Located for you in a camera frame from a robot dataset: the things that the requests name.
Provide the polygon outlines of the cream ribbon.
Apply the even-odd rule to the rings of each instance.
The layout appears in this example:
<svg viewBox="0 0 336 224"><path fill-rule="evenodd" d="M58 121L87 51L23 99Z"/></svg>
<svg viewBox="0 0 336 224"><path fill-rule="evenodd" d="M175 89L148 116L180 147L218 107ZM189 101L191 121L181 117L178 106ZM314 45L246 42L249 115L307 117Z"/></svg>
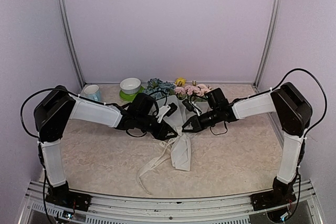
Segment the cream ribbon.
<svg viewBox="0 0 336 224"><path fill-rule="evenodd" d="M167 141L159 141L154 139L154 142L159 144L163 151L162 153L151 159L147 164L142 166L137 175L136 183L148 194L152 193L144 186L141 177L150 170L154 170L164 161L170 160L173 168L189 172L191 170L192 147L191 139L195 136L192 133L183 133L181 127L175 128L177 130L177 137Z"/></svg>

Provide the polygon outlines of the yellow fake flower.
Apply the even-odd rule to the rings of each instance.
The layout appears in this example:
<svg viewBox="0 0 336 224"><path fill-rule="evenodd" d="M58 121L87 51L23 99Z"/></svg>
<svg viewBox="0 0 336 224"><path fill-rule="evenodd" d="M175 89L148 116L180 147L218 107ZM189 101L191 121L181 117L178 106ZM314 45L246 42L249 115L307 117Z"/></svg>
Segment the yellow fake flower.
<svg viewBox="0 0 336 224"><path fill-rule="evenodd" d="M175 80L175 84L178 86L178 87L182 87L186 84L186 79L185 78L177 78Z"/></svg>

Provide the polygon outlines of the blue hydrangea fake flower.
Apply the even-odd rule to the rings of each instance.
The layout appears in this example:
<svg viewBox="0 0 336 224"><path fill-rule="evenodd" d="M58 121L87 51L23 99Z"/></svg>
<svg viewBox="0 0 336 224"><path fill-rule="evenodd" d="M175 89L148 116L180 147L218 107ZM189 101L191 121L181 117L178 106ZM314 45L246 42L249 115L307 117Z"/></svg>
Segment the blue hydrangea fake flower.
<svg viewBox="0 0 336 224"><path fill-rule="evenodd" d="M152 78L147 81L147 86L143 90L143 93L148 94L158 100L173 95L174 89L174 83L162 81L159 78Z"/></svg>

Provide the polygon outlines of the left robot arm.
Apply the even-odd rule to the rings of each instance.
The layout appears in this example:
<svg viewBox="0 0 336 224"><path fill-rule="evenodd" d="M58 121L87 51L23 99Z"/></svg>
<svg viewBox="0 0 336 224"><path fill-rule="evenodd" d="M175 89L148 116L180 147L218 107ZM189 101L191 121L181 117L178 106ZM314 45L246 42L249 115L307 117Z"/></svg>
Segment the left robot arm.
<svg viewBox="0 0 336 224"><path fill-rule="evenodd" d="M166 141L177 137L164 118L176 110L176 103L164 104L151 95L139 93L125 105L91 100L58 85L45 89L48 94L33 111L38 156L44 170L44 202L68 208L72 211L88 211L91 196L70 190L62 164L60 141L64 132L72 126L108 127L126 132L139 130L143 136L151 134L156 140Z"/></svg>

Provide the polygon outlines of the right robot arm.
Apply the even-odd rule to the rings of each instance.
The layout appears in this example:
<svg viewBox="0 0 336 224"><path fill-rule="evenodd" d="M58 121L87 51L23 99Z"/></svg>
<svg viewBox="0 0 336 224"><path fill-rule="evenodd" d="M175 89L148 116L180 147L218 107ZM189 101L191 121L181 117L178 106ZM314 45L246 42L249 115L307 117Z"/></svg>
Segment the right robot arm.
<svg viewBox="0 0 336 224"><path fill-rule="evenodd" d="M286 223L296 212L292 203L298 204L300 192L295 192L295 183L301 183L300 163L304 157L307 134L324 119L324 115L311 124L313 108L300 91L282 79L275 87L252 96L237 98L228 102L224 93L217 88L203 98L210 111L190 117L182 126L184 133L198 133L212 129L217 123L227 125L251 116L267 114L274 122L282 147L279 171L272 182L272 188L263 193L251 195L255 211L275 208L269 215L273 223Z"/></svg>

